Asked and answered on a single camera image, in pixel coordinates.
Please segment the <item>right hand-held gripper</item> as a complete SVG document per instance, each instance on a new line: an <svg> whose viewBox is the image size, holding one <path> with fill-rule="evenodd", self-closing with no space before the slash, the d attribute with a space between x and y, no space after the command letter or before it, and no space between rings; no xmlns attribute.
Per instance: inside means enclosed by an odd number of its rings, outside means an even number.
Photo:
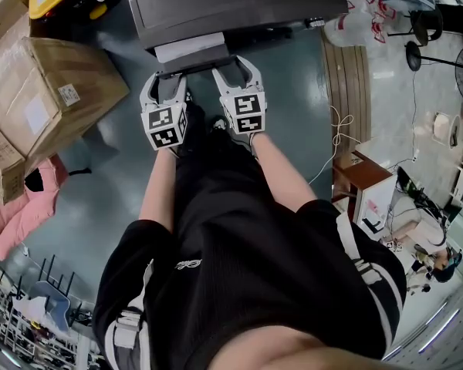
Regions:
<svg viewBox="0 0 463 370"><path fill-rule="evenodd" d="M211 73L220 93L220 103L225 117L235 134L251 134L265 130L265 113L267 102L265 99L262 74L246 58L236 55L238 66L245 74L245 89L255 91L238 91L225 80L218 68Z"/></svg>

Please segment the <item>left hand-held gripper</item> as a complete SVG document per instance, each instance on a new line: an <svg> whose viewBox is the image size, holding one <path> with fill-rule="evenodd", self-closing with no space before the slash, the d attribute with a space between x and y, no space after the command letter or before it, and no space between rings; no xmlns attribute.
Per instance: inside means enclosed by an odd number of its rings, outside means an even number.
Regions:
<svg viewBox="0 0 463 370"><path fill-rule="evenodd" d="M158 107L158 96L152 91L158 87L158 72L145 82L140 92L141 120L146 136L155 151L179 146L184 142L188 118L186 114L187 76L180 74L174 95L165 101L168 106Z"/></svg>

